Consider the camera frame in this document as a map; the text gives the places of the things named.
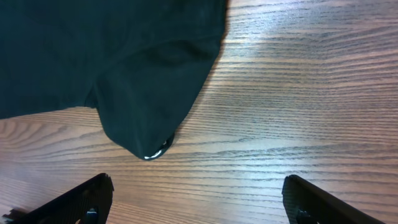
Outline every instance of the black object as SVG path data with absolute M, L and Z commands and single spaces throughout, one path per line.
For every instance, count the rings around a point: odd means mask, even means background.
M 290 224 L 382 224 L 297 175 L 285 178 L 283 202 Z
M 226 0 L 0 0 L 0 119 L 96 108 L 110 139 L 155 159 L 218 56 L 225 12 Z
M 105 224 L 113 191 L 111 178 L 98 174 L 28 214 L 11 210 L 3 218 L 7 224 Z

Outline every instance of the wooden surface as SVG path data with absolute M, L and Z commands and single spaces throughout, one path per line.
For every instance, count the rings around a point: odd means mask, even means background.
M 108 223 L 287 223 L 298 174 L 398 223 L 398 1 L 232 0 L 222 57 L 164 156 L 135 158 L 95 110 L 0 121 L 0 213 L 100 173 Z

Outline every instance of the dark green cloth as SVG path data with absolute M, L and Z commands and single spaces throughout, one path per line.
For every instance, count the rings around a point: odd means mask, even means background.
M 114 142 L 159 157 L 218 56 L 225 7 L 0 0 L 0 119 L 89 106 Z

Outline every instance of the cloth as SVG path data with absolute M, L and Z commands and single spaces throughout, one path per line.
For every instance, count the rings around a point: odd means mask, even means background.
M 220 51 L 225 0 L 0 0 L 0 119 L 88 106 L 161 156 Z

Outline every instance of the wood grain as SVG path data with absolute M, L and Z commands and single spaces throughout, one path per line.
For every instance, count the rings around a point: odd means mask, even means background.
M 0 213 L 100 173 L 108 223 L 287 223 L 298 174 L 398 223 L 398 1 L 232 0 L 222 55 L 173 148 L 144 162 L 95 110 L 0 121 Z

